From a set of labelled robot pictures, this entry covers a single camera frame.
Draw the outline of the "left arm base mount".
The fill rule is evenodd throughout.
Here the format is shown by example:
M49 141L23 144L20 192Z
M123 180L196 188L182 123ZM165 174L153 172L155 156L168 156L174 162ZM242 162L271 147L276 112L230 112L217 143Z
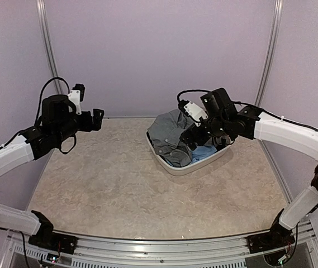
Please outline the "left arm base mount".
M78 238L71 235L52 232L46 236L33 235L29 238L29 244L57 253L74 254Z

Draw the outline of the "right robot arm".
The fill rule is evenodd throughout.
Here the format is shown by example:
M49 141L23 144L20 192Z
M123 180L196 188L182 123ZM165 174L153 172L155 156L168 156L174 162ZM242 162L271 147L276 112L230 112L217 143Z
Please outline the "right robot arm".
M180 139L190 149L204 145L211 138L228 137L234 142L237 137L268 141L309 156L318 163L318 128L277 116L263 108L230 99L224 88L204 90L202 107L181 98L178 93L178 108L192 121ZM299 221L318 207L318 165L310 186L303 190L276 217L266 235L269 247L277 248L291 234Z

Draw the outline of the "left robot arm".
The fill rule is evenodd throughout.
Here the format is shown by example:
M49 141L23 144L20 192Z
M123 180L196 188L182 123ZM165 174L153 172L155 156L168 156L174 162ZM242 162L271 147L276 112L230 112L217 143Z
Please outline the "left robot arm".
M47 155L53 149L62 154L62 143L76 139L77 132L99 131L104 111L82 111L80 96L52 95L42 101L41 116L35 124L20 130L6 144L0 146L0 177L9 171ZM27 235L35 235L46 248L58 243L58 235L50 230L41 213L29 212L0 204L0 229L10 229Z

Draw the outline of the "grey long sleeve shirt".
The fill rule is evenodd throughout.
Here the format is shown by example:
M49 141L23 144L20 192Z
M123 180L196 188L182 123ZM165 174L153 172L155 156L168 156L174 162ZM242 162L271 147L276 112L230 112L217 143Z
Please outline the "grey long sleeve shirt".
M193 121L178 109L158 115L148 128L155 153L163 158L173 150L188 147L180 140L180 135L191 124Z

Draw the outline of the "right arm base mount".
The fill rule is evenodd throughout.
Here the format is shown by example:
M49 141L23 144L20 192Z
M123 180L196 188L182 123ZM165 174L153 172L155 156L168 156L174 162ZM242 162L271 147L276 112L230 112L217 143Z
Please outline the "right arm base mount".
M249 252L253 254L288 246L289 244L295 243L295 238L292 233L282 237L279 234L265 232L248 236L247 243Z

